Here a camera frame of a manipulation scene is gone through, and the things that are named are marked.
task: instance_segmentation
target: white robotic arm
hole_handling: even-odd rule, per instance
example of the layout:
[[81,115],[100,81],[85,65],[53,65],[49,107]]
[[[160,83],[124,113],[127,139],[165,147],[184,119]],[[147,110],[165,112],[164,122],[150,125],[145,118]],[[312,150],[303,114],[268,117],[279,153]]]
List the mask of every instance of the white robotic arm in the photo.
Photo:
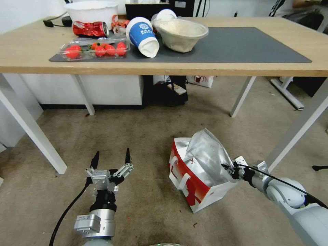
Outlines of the white robotic arm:
[[235,168],[225,165],[223,167],[234,179],[248,181],[278,205],[305,245],[328,245],[328,209],[322,202],[306,193],[299,182],[288,178],[273,179],[264,161],[259,161],[254,167],[248,167],[242,156],[234,160]]

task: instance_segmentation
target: cherry tomato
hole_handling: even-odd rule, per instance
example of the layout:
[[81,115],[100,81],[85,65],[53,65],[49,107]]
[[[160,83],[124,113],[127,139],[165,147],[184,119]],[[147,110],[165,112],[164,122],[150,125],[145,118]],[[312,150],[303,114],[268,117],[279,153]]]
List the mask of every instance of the cherry tomato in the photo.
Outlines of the cherry tomato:
[[71,58],[71,59],[75,59],[79,56],[80,54],[80,51],[79,50],[73,50],[71,47],[68,47],[66,50],[65,50],[65,55],[68,57],[68,58]]
[[72,45],[70,48],[71,48],[71,50],[78,50],[78,51],[81,51],[81,47],[78,46],[78,45]]
[[125,45],[125,43],[120,42],[120,43],[117,44],[117,48],[118,49],[120,49],[120,48],[126,49],[126,45]]
[[103,56],[104,54],[106,54],[106,50],[101,46],[96,46],[95,54],[96,54],[96,56]]
[[126,54],[126,51],[125,51],[125,49],[116,49],[116,53],[119,56],[124,56]]
[[107,53],[108,55],[113,56],[113,55],[115,55],[115,53],[116,53],[114,46],[112,46],[112,45],[110,45],[110,44],[106,45],[106,48],[105,48],[105,49],[106,49],[106,53]]
[[97,42],[95,42],[95,43],[93,43],[92,45],[91,45],[91,49],[95,49],[96,48],[96,46],[98,46],[98,43]]

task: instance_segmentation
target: paper cup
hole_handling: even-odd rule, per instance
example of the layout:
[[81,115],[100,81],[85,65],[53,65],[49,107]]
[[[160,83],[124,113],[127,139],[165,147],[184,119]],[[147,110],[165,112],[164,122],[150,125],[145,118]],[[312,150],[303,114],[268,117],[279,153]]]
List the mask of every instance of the paper cup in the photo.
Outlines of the paper cup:
[[146,57],[154,58],[160,48],[153,26],[143,17],[135,17],[129,22],[126,27],[126,38]]

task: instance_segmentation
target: red and white paper bag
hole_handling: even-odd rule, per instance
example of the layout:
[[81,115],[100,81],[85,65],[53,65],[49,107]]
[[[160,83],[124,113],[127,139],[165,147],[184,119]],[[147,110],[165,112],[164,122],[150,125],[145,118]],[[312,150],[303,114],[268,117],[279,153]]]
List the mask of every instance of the red and white paper bag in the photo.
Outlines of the red and white paper bag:
[[183,161],[190,140],[191,138],[174,138],[169,161],[169,178],[174,186],[183,192],[195,213],[222,199],[238,182],[232,180],[211,186],[200,180]]

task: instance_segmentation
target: plastic bag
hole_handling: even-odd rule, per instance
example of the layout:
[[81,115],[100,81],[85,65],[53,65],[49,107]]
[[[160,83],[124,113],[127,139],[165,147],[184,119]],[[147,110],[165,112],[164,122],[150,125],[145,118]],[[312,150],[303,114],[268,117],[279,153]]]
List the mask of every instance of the plastic bag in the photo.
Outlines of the plastic bag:
[[192,136],[183,161],[209,187],[233,181],[221,166],[233,167],[226,149],[206,128]]

